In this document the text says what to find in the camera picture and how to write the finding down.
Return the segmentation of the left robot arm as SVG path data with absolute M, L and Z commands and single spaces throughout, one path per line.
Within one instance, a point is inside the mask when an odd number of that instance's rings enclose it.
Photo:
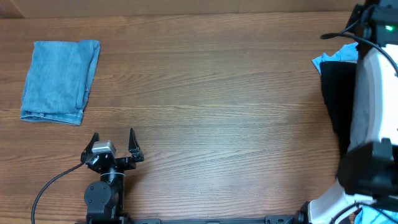
M 85 190 L 87 223 L 133 222 L 130 215 L 124 211 L 125 171 L 134 170 L 138 162 L 144 161 L 144 154 L 133 129 L 129 132 L 127 150 L 130 156 L 117 158 L 113 142 L 100 141 L 99 134 L 94 133 L 82 152 L 81 162 L 100 175 L 99 181 L 91 183 Z

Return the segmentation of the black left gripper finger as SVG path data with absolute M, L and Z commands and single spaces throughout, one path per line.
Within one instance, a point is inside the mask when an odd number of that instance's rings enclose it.
M 131 157 L 134 162 L 143 162 L 144 154 L 139 146 L 134 130 L 131 128 L 129 133 L 129 144 L 128 151 L 131 153 Z
M 92 148 L 95 142 L 99 141 L 99 134 L 98 133 L 94 133 L 93 137 L 91 138 L 90 142 L 88 143 L 88 145 L 85 147 L 85 149 L 82 152 L 82 156 L 85 156 L 87 154 L 91 154 L 92 153 Z

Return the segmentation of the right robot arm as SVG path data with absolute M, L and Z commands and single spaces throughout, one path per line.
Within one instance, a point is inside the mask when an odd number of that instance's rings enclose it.
M 335 183 L 305 203 L 294 223 L 397 222 L 397 2 L 355 5 L 346 27 L 327 33 L 353 40 L 313 60 L 340 161 Z

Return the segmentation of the grey shorts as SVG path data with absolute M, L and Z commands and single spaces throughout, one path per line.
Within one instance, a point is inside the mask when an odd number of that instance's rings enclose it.
M 369 80 L 364 69 L 364 60 L 356 66 L 353 111 L 348 151 L 365 143 L 369 127 Z

